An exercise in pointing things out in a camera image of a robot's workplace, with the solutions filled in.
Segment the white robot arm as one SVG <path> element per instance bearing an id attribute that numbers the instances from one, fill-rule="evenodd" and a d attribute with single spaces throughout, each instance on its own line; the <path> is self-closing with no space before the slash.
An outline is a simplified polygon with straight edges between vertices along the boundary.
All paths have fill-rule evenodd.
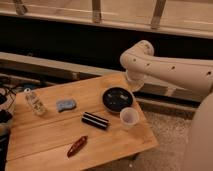
<path id="1" fill-rule="evenodd" d="M 131 84 L 145 75 L 204 95 L 189 130 L 181 171 L 213 171 L 213 60 L 156 57 L 152 44 L 141 40 L 122 53 L 121 65 Z"/>

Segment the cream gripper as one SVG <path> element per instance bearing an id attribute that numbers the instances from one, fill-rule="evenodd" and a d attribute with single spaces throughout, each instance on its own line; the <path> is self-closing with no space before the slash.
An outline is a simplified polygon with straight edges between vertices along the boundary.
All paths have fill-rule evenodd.
<path id="1" fill-rule="evenodd" d="M 139 91 L 144 86 L 146 80 L 144 74 L 129 70 L 125 72 L 125 77 L 132 92 Z"/>

